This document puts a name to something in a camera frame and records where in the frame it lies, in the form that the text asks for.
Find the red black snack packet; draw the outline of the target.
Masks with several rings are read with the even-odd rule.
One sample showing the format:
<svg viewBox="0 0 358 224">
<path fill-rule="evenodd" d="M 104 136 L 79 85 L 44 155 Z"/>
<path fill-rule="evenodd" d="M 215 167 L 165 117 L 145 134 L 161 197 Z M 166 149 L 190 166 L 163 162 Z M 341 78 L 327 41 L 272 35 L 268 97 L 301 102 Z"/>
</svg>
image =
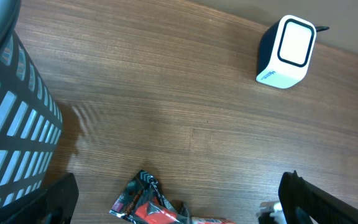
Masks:
<svg viewBox="0 0 358 224">
<path fill-rule="evenodd" d="M 109 213 L 133 224 L 190 224 L 185 205 L 177 210 L 160 190 L 159 181 L 140 170 L 126 185 Z"/>
</svg>

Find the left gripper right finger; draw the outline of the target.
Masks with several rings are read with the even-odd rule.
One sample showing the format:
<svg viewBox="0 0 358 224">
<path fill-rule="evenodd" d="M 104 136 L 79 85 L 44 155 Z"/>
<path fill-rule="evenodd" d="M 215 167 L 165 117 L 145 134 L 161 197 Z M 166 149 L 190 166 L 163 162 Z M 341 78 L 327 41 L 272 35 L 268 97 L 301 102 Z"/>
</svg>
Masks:
<svg viewBox="0 0 358 224">
<path fill-rule="evenodd" d="M 294 172 L 286 172 L 278 196 L 288 224 L 358 224 L 358 209 L 305 181 Z"/>
</svg>

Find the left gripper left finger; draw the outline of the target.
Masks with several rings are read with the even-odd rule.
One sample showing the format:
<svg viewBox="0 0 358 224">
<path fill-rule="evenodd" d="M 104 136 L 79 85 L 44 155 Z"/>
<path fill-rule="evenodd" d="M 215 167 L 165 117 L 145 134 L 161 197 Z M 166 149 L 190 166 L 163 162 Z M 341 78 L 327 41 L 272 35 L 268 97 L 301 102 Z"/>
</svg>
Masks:
<svg viewBox="0 0 358 224">
<path fill-rule="evenodd" d="M 23 196 L 0 208 L 0 224 L 70 223 L 79 190 L 74 174 Z"/>
</svg>

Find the red white snack packet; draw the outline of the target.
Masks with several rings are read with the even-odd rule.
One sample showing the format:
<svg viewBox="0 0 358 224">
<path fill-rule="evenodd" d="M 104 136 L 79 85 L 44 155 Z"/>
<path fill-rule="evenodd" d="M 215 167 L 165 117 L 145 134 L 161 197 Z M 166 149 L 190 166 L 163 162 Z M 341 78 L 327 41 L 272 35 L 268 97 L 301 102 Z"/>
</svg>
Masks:
<svg viewBox="0 0 358 224">
<path fill-rule="evenodd" d="M 236 224 L 228 219 L 192 217 L 192 224 Z"/>
</svg>

